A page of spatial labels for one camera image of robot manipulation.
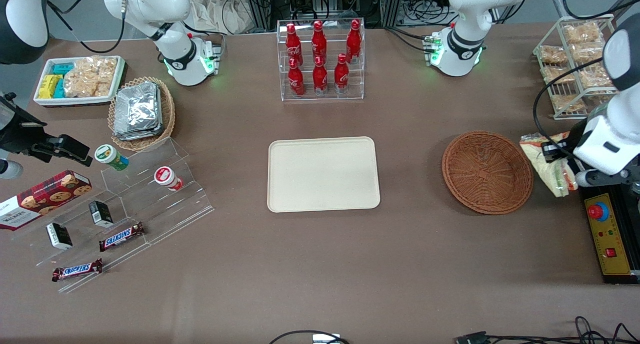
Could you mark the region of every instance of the bottle cap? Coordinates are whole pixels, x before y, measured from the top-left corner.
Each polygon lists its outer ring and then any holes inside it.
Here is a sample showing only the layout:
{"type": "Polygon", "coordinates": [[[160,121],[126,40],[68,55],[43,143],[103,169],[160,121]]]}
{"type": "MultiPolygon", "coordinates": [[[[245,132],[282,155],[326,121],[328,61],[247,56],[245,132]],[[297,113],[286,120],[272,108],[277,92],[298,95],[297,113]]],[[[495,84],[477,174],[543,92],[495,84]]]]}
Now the bottle cap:
{"type": "Polygon", "coordinates": [[[114,146],[111,146],[110,144],[103,144],[95,150],[94,157],[100,163],[109,164],[116,158],[117,153],[118,151],[116,151],[114,146]]]}

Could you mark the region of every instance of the beige tray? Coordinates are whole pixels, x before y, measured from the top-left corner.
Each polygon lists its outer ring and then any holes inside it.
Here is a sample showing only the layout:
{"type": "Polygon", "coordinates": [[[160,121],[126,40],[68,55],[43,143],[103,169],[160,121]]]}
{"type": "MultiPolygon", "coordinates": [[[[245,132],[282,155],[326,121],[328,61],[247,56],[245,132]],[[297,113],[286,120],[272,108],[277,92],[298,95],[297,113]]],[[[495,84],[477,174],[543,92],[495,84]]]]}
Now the beige tray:
{"type": "Polygon", "coordinates": [[[371,209],[380,203],[369,137],[275,141],[269,146],[270,211],[371,209]]]}

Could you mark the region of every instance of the small black box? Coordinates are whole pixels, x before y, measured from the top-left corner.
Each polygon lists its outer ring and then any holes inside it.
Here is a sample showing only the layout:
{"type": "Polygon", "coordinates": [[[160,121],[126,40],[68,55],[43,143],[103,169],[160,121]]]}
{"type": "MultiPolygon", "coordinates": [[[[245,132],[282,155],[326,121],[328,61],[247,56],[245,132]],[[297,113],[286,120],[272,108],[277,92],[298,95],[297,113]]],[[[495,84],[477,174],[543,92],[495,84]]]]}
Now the small black box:
{"type": "Polygon", "coordinates": [[[48,238],[51,240],[51,245],[55,248],[67,250],[73,246],[69,232],[67,232],[65,227],[56,223],[50,223],[46,225],[46,232],[48,233],[48,238]]]}
{"type": "Polygon", "coordinates": [[[89,211],[91,212],[95,225],[105,228],[114,225],[112,214],[109,212],[109,207],[105,203],[92,201],[89,203],[89,211]]]}

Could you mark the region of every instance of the yellow control panel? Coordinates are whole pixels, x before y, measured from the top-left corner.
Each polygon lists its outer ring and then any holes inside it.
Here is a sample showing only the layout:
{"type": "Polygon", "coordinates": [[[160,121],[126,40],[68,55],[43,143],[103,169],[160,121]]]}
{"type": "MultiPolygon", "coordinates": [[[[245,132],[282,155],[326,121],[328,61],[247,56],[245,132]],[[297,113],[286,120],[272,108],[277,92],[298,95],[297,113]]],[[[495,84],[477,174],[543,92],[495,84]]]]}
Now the yellow control panel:
{"type": "Polygon", "coordinates": [[[618,231],[618,222],[613,214],[608,193],[586,199],[587,217],[591,227],[593,241],[600,262],[602,274],[606,276],[631,275],[629,261],[622,238],[618,231]]]}

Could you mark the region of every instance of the red button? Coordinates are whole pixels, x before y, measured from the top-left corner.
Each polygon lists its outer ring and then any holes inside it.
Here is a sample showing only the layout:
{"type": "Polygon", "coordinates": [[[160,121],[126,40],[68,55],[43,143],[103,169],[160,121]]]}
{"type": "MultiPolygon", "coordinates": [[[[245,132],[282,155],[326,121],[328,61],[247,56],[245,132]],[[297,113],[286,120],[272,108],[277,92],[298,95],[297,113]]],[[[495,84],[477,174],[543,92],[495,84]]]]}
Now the red button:
{"type": "Polygon", "coordinates": [[[591,218],[600,219],[604,215],[604,210],[602,210],[601,206],[594,204],[587,208],[587,214],[589,214],[591,218]]]}

